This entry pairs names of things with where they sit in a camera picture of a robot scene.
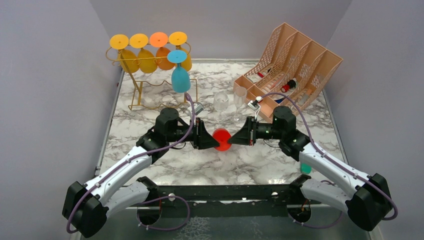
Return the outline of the clear wine glass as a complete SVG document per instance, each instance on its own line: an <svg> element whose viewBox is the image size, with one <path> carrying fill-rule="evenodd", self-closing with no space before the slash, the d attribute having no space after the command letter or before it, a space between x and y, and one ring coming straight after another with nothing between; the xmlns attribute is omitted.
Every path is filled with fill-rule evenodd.
<svg viewBox="0 0 424 240"><path fill-rule="evenodd" d="M233 121L238 122L239 121L239 110L245 103L245 98L247 96L247 89L242 86L238 86L235 88L233 92L233 103L235 106L235 112L233 115Z"/></svg>
<svg viewBox="0 0 424 240"><path fill-rule="evenodd" d="M224 91L220 91L214 95L213 107L218 112L216 121L220 122L223 118L224 111L229 106L229 97Z"/></svg>

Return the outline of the blue wine glass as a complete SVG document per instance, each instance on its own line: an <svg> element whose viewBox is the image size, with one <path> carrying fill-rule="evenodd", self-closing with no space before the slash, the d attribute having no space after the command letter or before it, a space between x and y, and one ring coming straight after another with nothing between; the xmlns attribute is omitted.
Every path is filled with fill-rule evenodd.
<svg viewBox="0 0 424 240"><path fill-rule="evenodd" d="M167 60L176 64L171 74L172 89L176 93L185 93L191 88L191 82L188 72L182 67L182 63L188 55L183 50L173 50L167 55Z"/></svg>

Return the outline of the red wine glass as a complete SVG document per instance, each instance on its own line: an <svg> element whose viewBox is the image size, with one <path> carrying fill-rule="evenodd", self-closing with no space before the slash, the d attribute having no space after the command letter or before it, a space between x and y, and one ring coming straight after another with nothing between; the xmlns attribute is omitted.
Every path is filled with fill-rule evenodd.
<svg viewBox="0 0 424 240"><path fill-rule="evenodd" d="M231 143L228 143L231 134L225 128L217 128L213 132L212 137L219 143L219 145L215 147L217 151L225 152L232 146Z"/></svg>

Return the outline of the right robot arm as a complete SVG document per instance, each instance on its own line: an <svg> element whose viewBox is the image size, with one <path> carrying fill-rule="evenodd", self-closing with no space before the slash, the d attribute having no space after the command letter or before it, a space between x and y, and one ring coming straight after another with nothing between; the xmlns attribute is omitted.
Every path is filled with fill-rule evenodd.
<svg viewBox="0 0 424 240"><path fill-rule="evenodd" d="M297 130L296 117L289 107L276 107L272 118L272 123L260 123L253 116L247 117L228 143L252 146L258 139L278 140L285 155L311 166L334 182L331 186L303 176L288 190L292 202L300 204L308 199L329 205L347 214L353 223L366 231L372 231L382 220L390 220L387 216L390 211L393 211L393 218L397 217L398 209L382 175L370 176L334 158L318 146L310 134Z"/></svg>

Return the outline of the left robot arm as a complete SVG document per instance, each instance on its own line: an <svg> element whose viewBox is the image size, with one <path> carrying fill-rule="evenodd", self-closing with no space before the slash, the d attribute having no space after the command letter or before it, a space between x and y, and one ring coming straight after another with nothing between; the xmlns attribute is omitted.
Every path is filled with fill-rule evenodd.
<svg viewBox="0 0 424 240"><path fill-rule="evenodd" d="M207 132L204 122L194 114L186 124L176 109L162 109L155 125L115 165L84 184L76 181L69 186L62 209L62 215L67 219L67 232L80 232L90 238L112 215L141 202L147 206L155 203L157 191L149 179L144 178L129 186L124 184L170 148L184 142L190 142L197 150L220 146Z"/></svg>

